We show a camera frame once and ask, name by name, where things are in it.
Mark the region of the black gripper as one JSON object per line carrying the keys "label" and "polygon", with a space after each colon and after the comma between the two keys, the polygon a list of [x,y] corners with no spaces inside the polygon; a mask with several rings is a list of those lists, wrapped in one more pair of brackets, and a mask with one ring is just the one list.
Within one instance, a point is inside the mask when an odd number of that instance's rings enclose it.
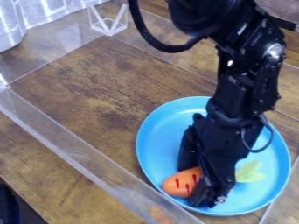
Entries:
{"label": "black gripper", "polygon": [[189,197],[191,207],[214,208],[226,202],[235,185],[235,166],[250,152],[267,126],[263,114],[229,116],[215,99],[209,100],[207,116],[194,115],[193,126],[183,132],[178,157],[178,170],[201,165],[203,176]]}

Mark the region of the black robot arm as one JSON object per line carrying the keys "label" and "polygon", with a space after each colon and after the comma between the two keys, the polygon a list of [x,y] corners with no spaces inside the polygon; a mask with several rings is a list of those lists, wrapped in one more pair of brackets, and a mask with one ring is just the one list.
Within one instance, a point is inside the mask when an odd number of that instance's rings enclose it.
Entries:
{"label": "black robot arm", "polygon": [[235,185],[235,165],[254,147],[263,115],[273,109],[286,58],[285,34],[254,0],[170,0],[173,22],[185,33],[211,38],[219,50],[218,87],[207,114],[183,133],[178,169],[202,169],[189,196],[194,207],[215,207]]}

